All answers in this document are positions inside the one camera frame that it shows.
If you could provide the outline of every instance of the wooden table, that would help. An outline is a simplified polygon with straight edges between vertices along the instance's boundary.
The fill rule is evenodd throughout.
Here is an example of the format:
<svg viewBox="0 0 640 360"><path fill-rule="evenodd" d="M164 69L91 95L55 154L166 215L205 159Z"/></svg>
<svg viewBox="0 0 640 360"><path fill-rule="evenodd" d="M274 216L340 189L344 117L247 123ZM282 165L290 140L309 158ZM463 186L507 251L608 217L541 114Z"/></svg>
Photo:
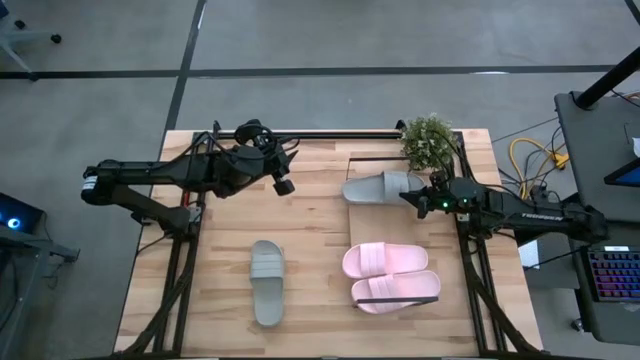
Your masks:
<svg viewBox="0 0 640 360"><path fill-rule="evenodd" d="M488 131L462 133L478 181L499 184ZM162 160L184 150L192 134L168 132ZM349 158L398 156L399 141L302 140L298 149L289 176L296 186L293 194L278 197L270 177L225 200L208 194L182 355L477 355L453 215L430 213L418 240L429 253L428 268L441 278L439 302L385 315L369 315L351 306L352 281L341 270L342 256L351 244L349 207L341 186L347 176L379 173L398 165L349 164ZM179 203L180 194L173 186L156 186L152 192L154 199L170 206ZM140 246L160 236L158 228L150 227L143 232ZM249 259L251 245L260 239L278 243L286 260L285 315L271 329L261 328L253 318ZM541 348L515 242L495 236L487 247L500 305L526 339ZM138 256L115 350L126 348L157 310L170 248L171 241L163 241ZM483 318L489 343L494 344L486 309ZM168 339L173 338L172 320Z"/></svg>

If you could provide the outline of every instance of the potted plant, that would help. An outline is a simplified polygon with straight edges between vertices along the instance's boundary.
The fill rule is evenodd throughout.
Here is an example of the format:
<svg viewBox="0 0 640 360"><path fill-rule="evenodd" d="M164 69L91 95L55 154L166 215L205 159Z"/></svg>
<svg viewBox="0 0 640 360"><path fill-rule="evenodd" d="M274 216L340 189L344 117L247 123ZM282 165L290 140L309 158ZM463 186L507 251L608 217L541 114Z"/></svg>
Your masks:
<svg viewBox="0 0 640 360"><path fill-rule="evenodd" d="M410 120L402 130L400 141L403 144L402 154L409 158L409 168L421 171L426 168L444 169L452 160L453 149L449 145L456 144L450 125L432 113L429 117L418 117Z"/></svg>

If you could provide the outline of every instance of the wheel caster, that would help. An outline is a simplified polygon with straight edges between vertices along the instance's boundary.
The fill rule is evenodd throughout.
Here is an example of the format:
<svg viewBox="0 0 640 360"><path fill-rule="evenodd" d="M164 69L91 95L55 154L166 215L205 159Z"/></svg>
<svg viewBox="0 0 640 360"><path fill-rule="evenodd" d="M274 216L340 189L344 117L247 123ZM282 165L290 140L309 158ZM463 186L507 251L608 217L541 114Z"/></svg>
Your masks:
<svg viewBox="0 0 640 360"><path fill-rule="evenodd" d="M571 328L577 332L583 333L584 326L582 324L582 319L575 319L571 322Z"/></svg>

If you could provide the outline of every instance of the gray floor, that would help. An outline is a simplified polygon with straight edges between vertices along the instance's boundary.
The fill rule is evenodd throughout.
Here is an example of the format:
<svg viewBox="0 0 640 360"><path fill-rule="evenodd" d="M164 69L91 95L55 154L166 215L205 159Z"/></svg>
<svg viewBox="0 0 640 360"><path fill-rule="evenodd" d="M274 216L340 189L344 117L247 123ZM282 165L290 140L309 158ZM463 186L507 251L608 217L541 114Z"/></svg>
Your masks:
<svg viewBox="0 0 640 360"><path fill-rule="evenodd" d="M34 69L176 70L196 0L8 0L31 28L63 35L20 47ZM319 1L209 0L192 68L498 66L612 64L638 44L622 0ZM17 68L0 57L0 71ZM509 74L189 79L178 129L234 128L259 118L272 128L389 128L437 112L454 127L498 139L555 116L553 96L601 74ZM176 81L0 80L0 191L48 211L53 237L82 249L55 290L43 285L31 314L28 359L108 354L113 347L139 227L117 208L80 200L82 172L104 158L158 154ZM640 89L634 76L618 90ZM546 144L557 121L494 144L514 174L509 142ZM516 149L518 163L531 150ZM533 171L540 165L538 160ZM550 187L575 191L570 166ZM545 348L554 354L637 358L568 327L572 294L531 289Z"/></svg>

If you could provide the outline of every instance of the rgb keyboard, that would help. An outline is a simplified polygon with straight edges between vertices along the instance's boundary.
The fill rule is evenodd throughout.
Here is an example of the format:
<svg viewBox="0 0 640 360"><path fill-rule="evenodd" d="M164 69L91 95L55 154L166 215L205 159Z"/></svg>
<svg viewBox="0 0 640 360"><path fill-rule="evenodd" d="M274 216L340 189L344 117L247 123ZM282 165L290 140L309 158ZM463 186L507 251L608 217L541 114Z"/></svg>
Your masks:
<svg viewBox="0 0 640 360"><path fill-rule="evenodd" d="M586 254L598 301L640 302L640 251Z"/></svg>

